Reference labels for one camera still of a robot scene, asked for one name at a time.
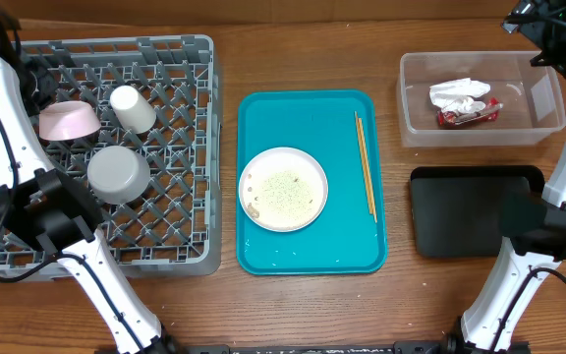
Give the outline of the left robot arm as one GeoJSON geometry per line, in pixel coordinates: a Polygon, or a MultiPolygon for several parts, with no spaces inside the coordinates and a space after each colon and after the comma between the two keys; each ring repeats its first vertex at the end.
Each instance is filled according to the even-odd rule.
{"type": "Polygon", "coordinates": [[[42,263],[0,282],[25,280],[57,263],[82,287],[109,327],[120,353],[176,353],[178,345],[119,269],[100,228],[102,214],[81,183],[54,167],[31,117],[53,100],[59,85],[27,58],[0,17],[0,237],[10,231],[42,263]]]}

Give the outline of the white cup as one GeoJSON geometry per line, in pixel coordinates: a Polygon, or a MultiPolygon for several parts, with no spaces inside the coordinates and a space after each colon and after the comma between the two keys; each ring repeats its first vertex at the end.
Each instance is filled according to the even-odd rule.
{"type": "Polygon", "coordinates": [[[135,134],[150,130],[156,122],[154,109],[134,87],[115,88],[110,94],[109,103],[121,126],[135,134]]]}

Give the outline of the grey bowl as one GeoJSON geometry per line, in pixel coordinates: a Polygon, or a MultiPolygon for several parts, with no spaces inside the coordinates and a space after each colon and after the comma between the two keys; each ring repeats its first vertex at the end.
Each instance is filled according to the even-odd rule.
{"type": "Polygon", "coordinates": [[[126,147],[105,147],[87,166],[87,181],[94,194],[111,205],[129,203],[147,188],[151,171],[145,158],[126,147]]]}

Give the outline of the white tissue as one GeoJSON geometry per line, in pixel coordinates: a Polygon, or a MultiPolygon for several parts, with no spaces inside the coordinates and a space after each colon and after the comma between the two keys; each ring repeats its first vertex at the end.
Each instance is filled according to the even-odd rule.
{"type": "Polygon", "coordinates": [[[489,92],[490,84],[464,78],[430,86],[429,98],[443,113],[470,114],[485,109],[479,98],[489,92]]]}

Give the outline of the small pink plate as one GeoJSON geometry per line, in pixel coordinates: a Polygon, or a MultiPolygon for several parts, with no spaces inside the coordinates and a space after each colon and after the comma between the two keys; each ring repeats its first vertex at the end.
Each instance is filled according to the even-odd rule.
{"type": "Polygon", "coordinates": [[[46,141],[67,141],[91,135],[100,129],[92,106],[83,101],[63,101],[39,113],[39,136],[46,141]]]}

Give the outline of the red snack wrapper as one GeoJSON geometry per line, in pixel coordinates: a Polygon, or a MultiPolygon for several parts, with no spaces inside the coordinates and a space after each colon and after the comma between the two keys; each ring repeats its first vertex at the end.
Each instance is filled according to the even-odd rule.
{"type": "Polygon", "coordinates": [[[504,107],[504,104],[496,98],[492,98],[488,105],[479,112],[458,114],[455,112],[442,112],[438,111],[436,120],[441,127],[459,127],[471,123],[495,121],[498,117],[499,111],[504,107]]]}

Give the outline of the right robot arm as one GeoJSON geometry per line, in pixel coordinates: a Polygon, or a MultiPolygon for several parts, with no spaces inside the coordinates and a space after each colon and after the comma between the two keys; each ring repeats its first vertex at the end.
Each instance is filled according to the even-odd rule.
{"type": "MultiPolygon", "coordinates": [[[[532,66],[549,66],[566,79],[566,1],[520,1],[503,28],[519,32],[540,53],[532,66]]],[[[566,142],[539,200],[513,196],[504,207],[497,260],[474,304],[442,342],[442,353],[527,353],[513,331],[549,275],[566,260],[566,142]]]]}

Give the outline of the large white plate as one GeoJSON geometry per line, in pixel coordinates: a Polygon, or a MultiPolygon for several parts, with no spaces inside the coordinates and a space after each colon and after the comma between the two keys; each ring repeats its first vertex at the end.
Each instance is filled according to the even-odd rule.
{"type": "Polygon", "coordinates": [[[309,226],[328,199],[328,180],[318,161],[293,147],[267,149],[246,165],[238,182],[241,209],[273,232],[309,226]]]}

